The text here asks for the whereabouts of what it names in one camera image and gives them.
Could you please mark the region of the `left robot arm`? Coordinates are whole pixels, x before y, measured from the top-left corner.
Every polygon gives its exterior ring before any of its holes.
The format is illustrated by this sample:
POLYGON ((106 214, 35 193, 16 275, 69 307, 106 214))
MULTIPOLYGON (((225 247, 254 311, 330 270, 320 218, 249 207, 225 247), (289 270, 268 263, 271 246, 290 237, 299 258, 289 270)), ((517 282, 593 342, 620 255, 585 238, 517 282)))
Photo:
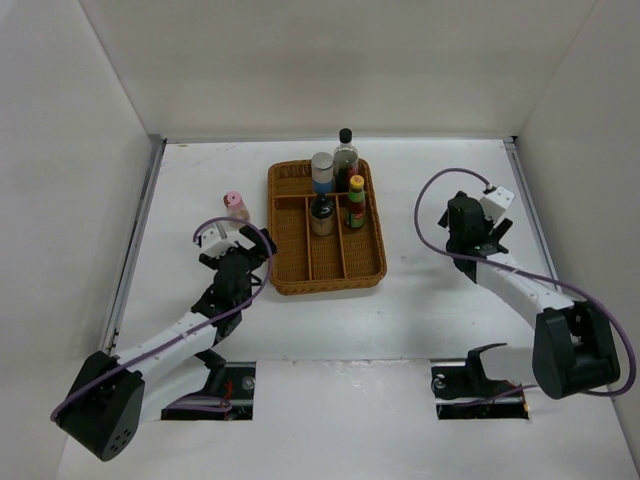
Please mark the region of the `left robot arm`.
POLYGON ((132 440, 146 391, 192 358, 207 361, 265 287, 254 272, 274 266, 277 247, 269 231, 245 221, 236 237, 206 245, 204 234, 213 224, 207 221, 193 234, 199 262, 214 273, 200 298, 151 339, 121 354, 91 354, 51 413, 52 422, 102 462, 117 457, 132 440))

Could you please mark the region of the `tall dark sauce bottle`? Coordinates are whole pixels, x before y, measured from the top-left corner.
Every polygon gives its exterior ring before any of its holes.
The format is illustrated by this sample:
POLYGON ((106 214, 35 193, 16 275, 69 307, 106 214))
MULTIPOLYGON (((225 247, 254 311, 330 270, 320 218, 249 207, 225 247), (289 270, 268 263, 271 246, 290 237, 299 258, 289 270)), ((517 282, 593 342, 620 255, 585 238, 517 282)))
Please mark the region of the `tall dark sauce bottle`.
POLYGON ((349 190, 350 179, 359 170, 359 153, 352 141, 352 130, 342 128, 339 131, 339 146, 333 154, 335 191, 338 193, 349 190))

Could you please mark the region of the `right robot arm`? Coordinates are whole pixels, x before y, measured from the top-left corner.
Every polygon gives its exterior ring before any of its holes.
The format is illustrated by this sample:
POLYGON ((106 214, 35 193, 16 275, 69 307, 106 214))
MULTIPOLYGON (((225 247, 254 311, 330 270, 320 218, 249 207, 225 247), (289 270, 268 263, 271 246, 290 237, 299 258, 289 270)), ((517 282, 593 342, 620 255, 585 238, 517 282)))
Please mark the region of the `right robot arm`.
POLYGON ((473 283, 491 291, 534 329, 531 367, 547 396, 561 399, 620 377, 609 320, 591 301, 578 301, 526 277, 500 244, 512 221, 485 213, 490 193, 477 200, 460 191, 438 224, 449 232, 446 252, 473 283))

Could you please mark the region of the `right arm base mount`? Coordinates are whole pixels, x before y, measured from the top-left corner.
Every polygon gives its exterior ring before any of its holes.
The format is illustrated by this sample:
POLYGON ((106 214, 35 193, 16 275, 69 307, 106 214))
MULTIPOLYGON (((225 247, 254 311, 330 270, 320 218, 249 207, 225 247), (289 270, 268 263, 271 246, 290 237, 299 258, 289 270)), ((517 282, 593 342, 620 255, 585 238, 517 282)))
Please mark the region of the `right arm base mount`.
POLYGON ((488 344, 469 350, 462 359, 431 362, 431 390, 439 420, 529 419, 524 388, 486 375, 481 355, 504 346, 488 344))

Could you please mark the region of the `blue label silver cap jar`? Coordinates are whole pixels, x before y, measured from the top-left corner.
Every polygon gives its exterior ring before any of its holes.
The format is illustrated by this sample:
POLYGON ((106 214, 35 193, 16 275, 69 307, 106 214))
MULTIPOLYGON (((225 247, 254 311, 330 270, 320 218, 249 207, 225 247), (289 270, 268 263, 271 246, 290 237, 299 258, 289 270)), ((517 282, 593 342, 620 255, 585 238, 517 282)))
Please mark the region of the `blue label silver cap jar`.
POLYGON ((329 194, 334 189, 333 156, 318 152, 311 158, 312 189, 316 194, 329 194))

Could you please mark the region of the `black cap brown spice bottle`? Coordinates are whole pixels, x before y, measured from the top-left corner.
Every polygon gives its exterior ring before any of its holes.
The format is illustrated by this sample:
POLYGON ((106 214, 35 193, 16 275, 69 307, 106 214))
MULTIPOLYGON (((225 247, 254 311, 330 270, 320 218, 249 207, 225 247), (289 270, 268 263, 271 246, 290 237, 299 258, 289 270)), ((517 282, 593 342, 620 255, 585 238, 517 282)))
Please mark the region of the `black cap brown spice bottle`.
POLYGON ((311 201, 309 207, 310 227, 318 236, 328 236, 333 230, 334 203, 326 194, 320 193, 311 201))

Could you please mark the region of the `pink lid spice jar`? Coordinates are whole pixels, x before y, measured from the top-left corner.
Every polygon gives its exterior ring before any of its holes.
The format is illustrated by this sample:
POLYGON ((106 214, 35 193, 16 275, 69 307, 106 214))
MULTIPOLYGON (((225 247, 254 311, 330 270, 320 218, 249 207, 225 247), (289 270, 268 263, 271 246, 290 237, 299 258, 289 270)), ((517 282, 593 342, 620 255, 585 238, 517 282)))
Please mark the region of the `pink lid spice jar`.
POLYGON ((242 195, 237 191, 229 191, 223 196, 223 204, 226 210, 228 223, 234 229, 244 226, 244 221, 250 220, 249 211, 244 203, 242 195))

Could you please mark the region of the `yellow cap chili sauce bottle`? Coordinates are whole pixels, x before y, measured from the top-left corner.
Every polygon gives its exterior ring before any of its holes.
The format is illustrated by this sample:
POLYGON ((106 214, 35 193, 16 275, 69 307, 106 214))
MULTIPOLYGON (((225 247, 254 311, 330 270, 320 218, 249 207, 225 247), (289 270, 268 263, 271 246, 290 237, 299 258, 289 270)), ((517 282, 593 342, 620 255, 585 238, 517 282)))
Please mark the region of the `yellow cap chili sauce bottle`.
POLYGON ((365 181, 361 175, 353 175, 349 180, 349 191, 346 198, 346 225, 350 228, 361 228, 365 223, 366 193, 365 181))

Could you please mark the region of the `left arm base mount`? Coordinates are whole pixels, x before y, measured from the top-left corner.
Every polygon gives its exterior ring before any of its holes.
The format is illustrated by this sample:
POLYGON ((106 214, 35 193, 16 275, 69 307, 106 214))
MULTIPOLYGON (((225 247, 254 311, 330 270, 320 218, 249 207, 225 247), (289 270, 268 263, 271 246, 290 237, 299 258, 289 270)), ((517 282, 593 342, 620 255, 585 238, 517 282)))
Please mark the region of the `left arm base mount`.
POLYGON ((208 376, 200 390, 161 411, 163 421, 250 421, 254 413, 255 362, 228 362, 209 350, 196 356, 208 376))

